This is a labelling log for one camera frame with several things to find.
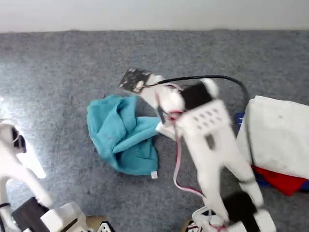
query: black circuit board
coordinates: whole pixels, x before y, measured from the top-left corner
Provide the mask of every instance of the black circuit board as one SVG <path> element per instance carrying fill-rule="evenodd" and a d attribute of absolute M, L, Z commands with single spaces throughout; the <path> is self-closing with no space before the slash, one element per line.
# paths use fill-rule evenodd
<path fill-rule="evenodd" d="M 139 81 L 143 81 L 144 84 L 149 79 L 152 73 L 143 69 L 129 68 L 119 83 L 119 87 L 129 92 L 136 92 L 135 88 Z"/>

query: teal towel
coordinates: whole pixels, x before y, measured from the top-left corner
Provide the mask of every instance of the teal towel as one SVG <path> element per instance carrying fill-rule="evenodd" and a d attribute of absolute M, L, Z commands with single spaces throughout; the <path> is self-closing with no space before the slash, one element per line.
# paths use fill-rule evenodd
<path fill-rule="evenodd" d="M 87 107 L 89 135 L 100 157 L 115 170 L 131 175 L 157 171 L 158 157 L 152 145 L 157 117 L 135 117 L 137 96 L 110 95 Z"/>

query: folded white cloth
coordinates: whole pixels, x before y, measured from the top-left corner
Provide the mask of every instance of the folded white cloth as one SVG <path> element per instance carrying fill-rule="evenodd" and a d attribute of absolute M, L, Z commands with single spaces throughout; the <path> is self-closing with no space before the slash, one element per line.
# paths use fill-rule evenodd
<path fill-rule="evenodd" d="M 255 165 L 309 179 L 309 106 L 256 96 L 247 108 Z M 243 121 L 237 143 L 251 161 Z"/>

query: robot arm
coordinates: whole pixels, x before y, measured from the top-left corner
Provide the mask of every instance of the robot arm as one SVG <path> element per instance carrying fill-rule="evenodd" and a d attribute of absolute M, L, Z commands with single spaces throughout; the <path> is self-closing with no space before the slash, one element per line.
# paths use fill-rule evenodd
<path fill-rule="evenodd" d="M 49 209 L 52 205 L 50 195 L 33 172 L 24 167 L 16 156 L 23 152 L 26 152 L 23 136 L 18 134 L 13 125 L 0 119 L 0 218 L 6 231 L 93 232 L 88 228 L 86 217 L 76 203 Z M 7 199 L 6 182 L 9 179 L 23 181 L 35 196 L 15 211 L 12 211 Z M 113 232 L 113 229 L 107 222 L 103 222 L 98 231 Z"/>
<path fill-rule="evenodd" d="M 179 90 L 155 85 L 161 80 L 162 76 L 129 69 L 120 87 L 128 91 L 132 89 L 132 92 L 141 96 L 157 111 L 161 118 L 157 130 L 169 138 L 175 139 L 175 131 L 170 126 L 169 118 L 162 112 L 183 112 L 175 123 L 197 169 L 197 179 L 205 196 L 204 204 L 223 221 L 233 219 L 234 224 L 229 227 L 229 231 L 250 231 L 247 228 L 252 224 L 259 229 L 257 232 L 276 231 L 269 213 L 266 210 L 258 210 L 263 206 L 263 197 L 250 164 L 239 153 L 227 109 L 223 101 L 217 98 L 217 85 L 210 79 L 203 79 L 196 85 Z M 240 214 L 236 216 L 236 207 L 231 207 L 229 199 L 224 201 L 221 198 L 220 172 L 223 167 L 235 175 L 240 187 L 248 196 L 248 202 L 241 203 L 245 199 L 240 197 L 243 193 L 233 196 L 233 200 L 236 199 L 243 208 L 240 204 L 253 205 L 251 212 L 248 209 L 248 214 L 252 215 L 249 219 L 242 218 Z M 196 219 L 200 227 L 207 229 L 202 211 L 196 211 L 193 219 Z"/>

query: carpet floor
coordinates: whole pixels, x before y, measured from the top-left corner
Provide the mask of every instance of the carpet floor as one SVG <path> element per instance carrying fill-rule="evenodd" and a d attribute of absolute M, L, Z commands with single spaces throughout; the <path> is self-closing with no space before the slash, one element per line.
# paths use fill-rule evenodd
<path fill-rule="evenodd" d="M 0 97 L 5 117 L 16 119 L 38 157 L 54 206 L 75 201 L 86 215 L 106 216 L 117 232 L 177 232 L 199 197 L 172 181 L 175 144 L 157 136 L 159 178 L 115 172 L 96 154 L 88 136 L 86 107 L 93 99 L 122 93 L 128 67 L 165 78 L 225 74 L 244 82 L 251 96 L 309 105 L 309 31 L 108 31 L 0 34 Z M 192 83 L 181 82 L 181 85 Z M 220 98 L 233 116 L 241 110 L 238 86 L 218 81 Z M 139 102 L 138 115 L 154 116 Z M 183 144 L 179 182 L 198 187 Z M 32 196 L 8 183 L 14 208 Z M 223 196 L 239 189 L 222 172 Z M 265 206 L 280 232 L 308 231 L 309 195 L 285 197 L 261 187 Z"/>

